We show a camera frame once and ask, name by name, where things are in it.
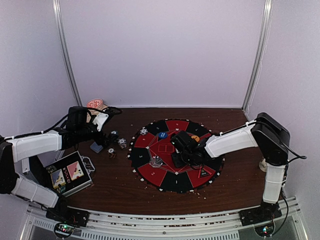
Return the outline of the black triangle all-in marker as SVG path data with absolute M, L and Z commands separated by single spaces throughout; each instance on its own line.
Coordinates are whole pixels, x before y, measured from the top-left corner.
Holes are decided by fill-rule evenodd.
M 212 174 L 211 172 L 206 171 L 204 168 L 202 168 L 199 170 L 198 178 L 204 178 L 204 177 L 210 176 L 211 174 Z

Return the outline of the clear acrylic dealer button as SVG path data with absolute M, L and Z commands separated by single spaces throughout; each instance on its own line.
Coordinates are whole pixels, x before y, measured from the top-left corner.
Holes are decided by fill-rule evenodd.
M 153 157 L 151 157 L 149 164 L 153 167 L 153 168 L 160 168 L 163 165 L 163 159 L 161 157 L 159 157 L 158 155 L 155 155 Z

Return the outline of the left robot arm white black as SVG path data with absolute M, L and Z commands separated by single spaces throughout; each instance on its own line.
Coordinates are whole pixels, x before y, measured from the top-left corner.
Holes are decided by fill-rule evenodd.
M 41 183 L 27 179 L 15 170 L 15 164 L 47 152 L 66 150 L 81 142 L 94 140 L 106 148 L 112 139 L 103 132 L 104 125 L 123 111 L 108 106 L 92 114 L 93 107 L 72 106 L 52 127 L 32 133 L 0 138 L 0 193 L 12 194 L 35 202 L 61 222 L 72 218 L 65 197 Z

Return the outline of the blue small blind button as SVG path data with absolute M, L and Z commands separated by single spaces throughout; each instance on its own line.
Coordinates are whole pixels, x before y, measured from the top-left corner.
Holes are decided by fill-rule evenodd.
M 158 137 L 159 137 L 160 139 L 165 139 L 165 138 L 168 137 L 168 134 L 167 134 L 166 132 L 160 132 L 160 133 L 158 134 Z

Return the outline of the blue white poker chip stack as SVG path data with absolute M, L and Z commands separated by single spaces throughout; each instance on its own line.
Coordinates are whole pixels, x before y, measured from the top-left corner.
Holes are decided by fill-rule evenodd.
M 117 143 L 121 149 L 125 149 L 127 147 L 127 140 L 125 138 L 119 138 Z

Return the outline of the orange big blind button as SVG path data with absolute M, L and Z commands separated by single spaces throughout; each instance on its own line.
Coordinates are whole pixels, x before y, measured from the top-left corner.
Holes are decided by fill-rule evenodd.
M 197 142 L 200 140 L 200 138 L 197 135 L 192 135 L 191 138 L 196 140 Z

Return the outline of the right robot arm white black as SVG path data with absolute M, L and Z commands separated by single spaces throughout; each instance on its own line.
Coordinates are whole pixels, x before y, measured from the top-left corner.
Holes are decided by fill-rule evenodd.
M 279 199 L 283 196 L 289 164 L 307 159 L 291 149 L 290 140 L 289 131 L 265 112 L 239 127 L 202 140 L 195 140 L 185 130 L 170 137 L 175 147 L 173 161 L 192 167 L 222 162 L 229 154 L 259 152 L 266 170 L 263 193 L 259 206 L 238 213 L 243 226 L 271 223 L 282 216 Z

